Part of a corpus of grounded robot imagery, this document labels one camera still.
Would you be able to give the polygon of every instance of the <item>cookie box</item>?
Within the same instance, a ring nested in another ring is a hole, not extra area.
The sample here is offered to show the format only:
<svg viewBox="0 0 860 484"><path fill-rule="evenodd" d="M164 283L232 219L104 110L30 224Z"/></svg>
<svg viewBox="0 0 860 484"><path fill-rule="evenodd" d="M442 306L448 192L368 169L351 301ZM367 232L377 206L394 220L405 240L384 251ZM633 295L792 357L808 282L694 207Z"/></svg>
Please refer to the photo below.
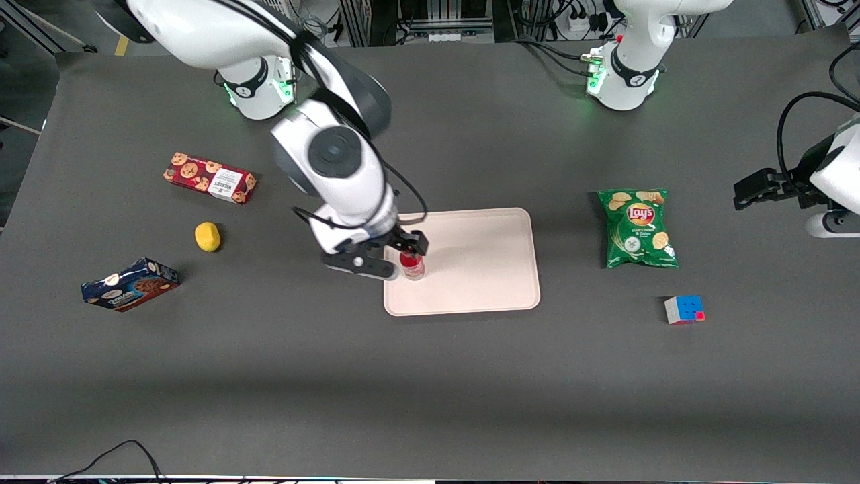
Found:
<svg viewBox="0 0 860 484"><path fill-rule="evenodd" d="M180 152L170 160L164 179L240 205L248 201L257 185L257 179L250 171Z"/></svg>
<svg viewBox="0 0 860 484"><path fill-rule="evenodd" d="M179 275L175 270L142 258L131 267L100 281L81 284L81 294L84 302L123 312L178 285Z"/></svg>

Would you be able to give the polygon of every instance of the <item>yellow tape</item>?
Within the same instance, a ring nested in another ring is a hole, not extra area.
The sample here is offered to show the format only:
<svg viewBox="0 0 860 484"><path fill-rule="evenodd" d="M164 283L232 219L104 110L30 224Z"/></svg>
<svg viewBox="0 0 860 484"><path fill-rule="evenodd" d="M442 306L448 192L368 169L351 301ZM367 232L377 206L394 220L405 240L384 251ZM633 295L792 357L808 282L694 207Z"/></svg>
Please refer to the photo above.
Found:
<svg viewBox="0 0 860 484"><path fill-rule="evenodd" d="M116 49L114 50L114 55L123 56L126 55L126 49L128 48L128 38L124 35L120 35L120 40L116 43Z"/></svg>

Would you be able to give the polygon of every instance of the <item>lay's logo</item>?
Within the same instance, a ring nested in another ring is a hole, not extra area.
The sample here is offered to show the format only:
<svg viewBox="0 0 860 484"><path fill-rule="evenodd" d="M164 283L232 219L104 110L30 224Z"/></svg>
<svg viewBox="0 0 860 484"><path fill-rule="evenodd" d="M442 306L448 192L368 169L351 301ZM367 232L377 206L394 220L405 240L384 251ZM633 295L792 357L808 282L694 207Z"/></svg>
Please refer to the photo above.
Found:
<svg viewBox="0 0 860 484"><path fill-rule="evenodd" d="M654 209L644 203L634 203L627 207L627 218L639 226L646 226L654 221Z"/></svg>

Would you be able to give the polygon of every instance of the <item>lay's chip bag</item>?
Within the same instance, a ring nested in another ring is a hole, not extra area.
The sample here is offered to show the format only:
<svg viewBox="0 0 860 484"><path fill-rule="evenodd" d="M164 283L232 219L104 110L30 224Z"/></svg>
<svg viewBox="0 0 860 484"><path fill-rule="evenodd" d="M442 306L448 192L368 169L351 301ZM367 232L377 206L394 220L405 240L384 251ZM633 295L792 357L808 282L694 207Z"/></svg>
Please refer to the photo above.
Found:
<svg viewBox="0 0 860 484"><path fill-rule="evenodd" d="M664 189L612 189L597 195L608 219L607 269L625 262L678 267L663 225Z"/></svg>

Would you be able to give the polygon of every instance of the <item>red bottle cap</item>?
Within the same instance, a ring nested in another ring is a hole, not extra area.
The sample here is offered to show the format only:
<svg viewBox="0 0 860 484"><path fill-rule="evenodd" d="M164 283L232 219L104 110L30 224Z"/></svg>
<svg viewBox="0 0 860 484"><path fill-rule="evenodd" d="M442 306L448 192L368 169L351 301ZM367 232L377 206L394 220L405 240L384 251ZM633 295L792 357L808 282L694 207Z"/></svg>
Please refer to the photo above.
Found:
<svg viewBox="0 0 860 484"><path fill-rule="evenodd" d="M403 267L415 267L421 263L421 256L418 254L400 252L400 264Z"/></svg>

